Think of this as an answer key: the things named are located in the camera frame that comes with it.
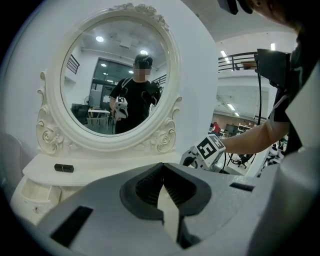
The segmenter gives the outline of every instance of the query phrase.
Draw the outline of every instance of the white wall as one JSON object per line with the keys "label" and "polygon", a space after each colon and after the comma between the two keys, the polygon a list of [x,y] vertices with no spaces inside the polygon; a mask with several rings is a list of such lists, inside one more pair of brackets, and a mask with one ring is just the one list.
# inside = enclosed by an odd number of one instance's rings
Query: white wall
{"label": "white wall", "polygon": [[158,70],[152,69],[150,81],[156,80],[166,74],[167,74],[167,65],[166,64],[163,65],[162,67],[160,67]]}
{"label": "white wall", "polygon": [[[201,21],[180,0],[131,2],[154,6],[169,24],[179,47],[182,60],[180,95],[183,100],[177,115],[176,147],[179,152],[185,152],[208,133],[213,115],[215,102],[209,97],[217,93],[218,54],[215,42]],[[41,71],[50,66],[58,44],[68,31],[74,29],[74,24],[118,4],[118,0],[48,0],[22,34],[4,78],[3,123],[4,131],[16,136],[33,156],[37,154],[36,124],[41,106],[37,91],[44,86],[40,80]],[[199,54],[196,46],[201,47],[205,54]],[[89,61],[94,69],[96,58]],[[77,79],[76,83],[86,87],[85,94],[88,95],[87,85],[92,78],[89,73],[93,71],[85,72],[87,75]],[[213,80],[212,86],[206,84],[209,78]]]}

